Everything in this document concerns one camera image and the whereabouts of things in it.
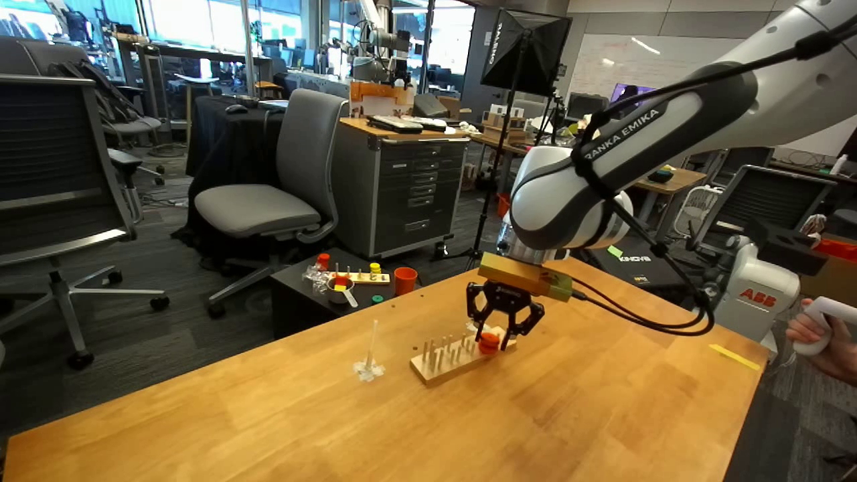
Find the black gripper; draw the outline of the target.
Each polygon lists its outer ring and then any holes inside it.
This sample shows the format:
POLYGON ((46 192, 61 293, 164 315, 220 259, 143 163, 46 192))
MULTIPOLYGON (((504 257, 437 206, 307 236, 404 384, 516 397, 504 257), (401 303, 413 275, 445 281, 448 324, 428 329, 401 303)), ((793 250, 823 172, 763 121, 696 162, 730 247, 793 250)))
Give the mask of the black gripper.
POLYGON ((530 336, 530 329, 543 320, 543 305, 536 303, 528 293, 485 281, 467 287, 467 315, 473 333, 473 341, 483 341, 485 322, 492 311, 504 311, 509 315, 505 328, 505 348, 513 346, 516 338, 530 336))

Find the white ABB robot base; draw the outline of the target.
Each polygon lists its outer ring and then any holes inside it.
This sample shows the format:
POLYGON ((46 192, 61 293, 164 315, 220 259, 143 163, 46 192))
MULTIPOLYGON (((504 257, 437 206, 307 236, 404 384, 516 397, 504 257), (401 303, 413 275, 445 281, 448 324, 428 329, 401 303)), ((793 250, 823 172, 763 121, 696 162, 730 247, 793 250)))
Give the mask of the white ABB robot base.
POLYGON ((763 341, 773 322, 796 305, 801 279, 781 265, 761 259, 748 236, 733 236, 729 247, 730 269, 716 303, 716 322, 750 341, 763 341))

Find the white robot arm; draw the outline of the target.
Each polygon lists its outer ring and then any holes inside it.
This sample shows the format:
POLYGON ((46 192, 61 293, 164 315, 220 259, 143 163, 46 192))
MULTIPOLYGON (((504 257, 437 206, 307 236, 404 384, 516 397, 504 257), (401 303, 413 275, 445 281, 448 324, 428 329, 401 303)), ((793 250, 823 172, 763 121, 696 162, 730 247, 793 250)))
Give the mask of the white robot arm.
POLYGON ((777 148, 857 112, 857 0, 799 0, 681 83, 592 117, 570 148, 536 145, 520 163, 497 247, 467 287, 473 329, 501 311, 504 346, 568 299, 547 265, 562 250, 609 247, 635 227, 623 190, 669 162, 722 148, 777 148))

